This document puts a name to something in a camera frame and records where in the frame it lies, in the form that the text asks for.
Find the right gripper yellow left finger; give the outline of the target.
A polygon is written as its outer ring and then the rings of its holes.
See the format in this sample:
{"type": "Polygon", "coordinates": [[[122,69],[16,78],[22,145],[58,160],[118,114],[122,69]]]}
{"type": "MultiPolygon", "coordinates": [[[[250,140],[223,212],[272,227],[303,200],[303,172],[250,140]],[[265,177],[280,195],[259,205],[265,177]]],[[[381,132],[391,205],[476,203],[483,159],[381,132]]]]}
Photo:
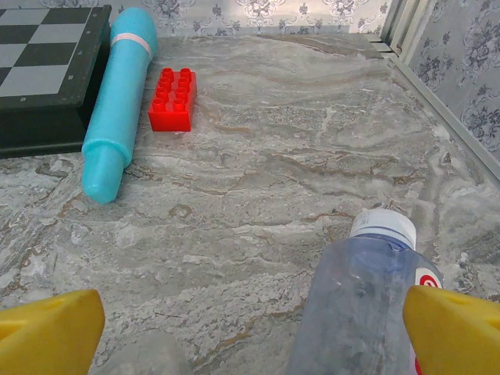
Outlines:
{"type": "Polygon", "coordinates": [[[1,311],[2,374],[86,374],[105,326],[95,289],[1,311]]]}

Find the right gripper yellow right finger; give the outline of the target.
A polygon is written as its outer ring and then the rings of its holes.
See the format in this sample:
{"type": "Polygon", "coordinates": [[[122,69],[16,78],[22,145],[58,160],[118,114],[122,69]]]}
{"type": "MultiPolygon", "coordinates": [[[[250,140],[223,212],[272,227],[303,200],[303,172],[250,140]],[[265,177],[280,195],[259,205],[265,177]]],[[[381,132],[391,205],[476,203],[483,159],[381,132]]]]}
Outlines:
{"type": "Polygon", "coordinates": [[[422,374],[498,374],[499,304],[412,286],[403,320],[422,374]]]}

